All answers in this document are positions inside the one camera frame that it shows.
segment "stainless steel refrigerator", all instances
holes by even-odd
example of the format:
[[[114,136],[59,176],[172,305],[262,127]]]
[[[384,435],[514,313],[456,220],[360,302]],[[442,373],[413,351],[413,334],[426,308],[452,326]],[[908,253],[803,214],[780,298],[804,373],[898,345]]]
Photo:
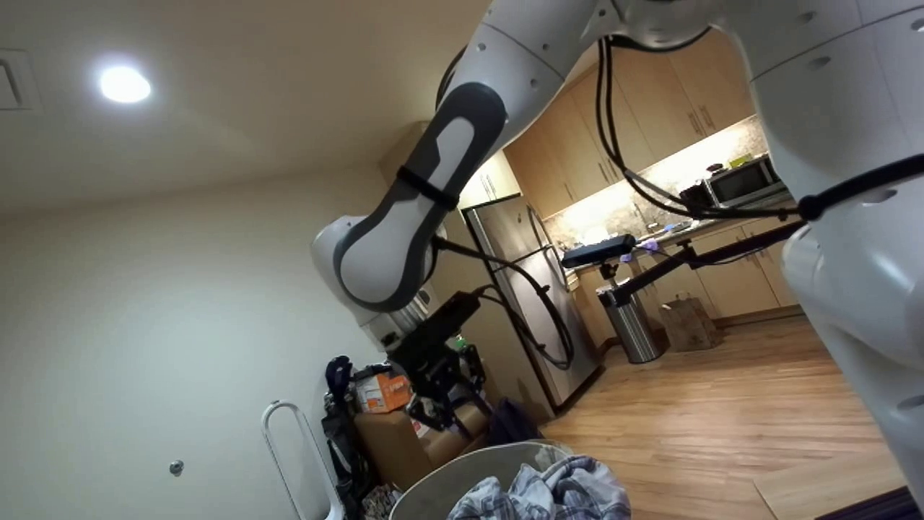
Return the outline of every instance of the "stainless steel refrigerator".
[[[464,208],[462,217],[480,250],[516,263],[539,285],[547,285],[545,293],[559,313],[563,332],[558,332],[547,308],[523,274],[500,263],[485,263],[490,280],[497,282],[497,290],[503,290],[514,312],[523,313],[526,326],[539,342],[545,342],[545,351],[552,358],[559,361],[565,354],[565,342],[559,334],[572,337],[575,358],[565,370],[559,370],[519,334],[519,345],[537,370],[545,397],[555,410],[563,410],[575,394],[579,394],[582,386],[591,383],[591,377],[601,373],[601,361],[591,348],[585,324],[579,319],[579,312],[569,298],[565,272],[542,220],[526,205],[523,196]]]

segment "ceiling light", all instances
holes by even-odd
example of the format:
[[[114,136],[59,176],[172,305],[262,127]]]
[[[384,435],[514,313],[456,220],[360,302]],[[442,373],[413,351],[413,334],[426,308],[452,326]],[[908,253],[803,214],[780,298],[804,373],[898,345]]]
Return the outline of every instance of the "ceiling light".
[[[153,85],[139,65],[110,62],[97,72],[97,91],[111,103],[145,103]]]

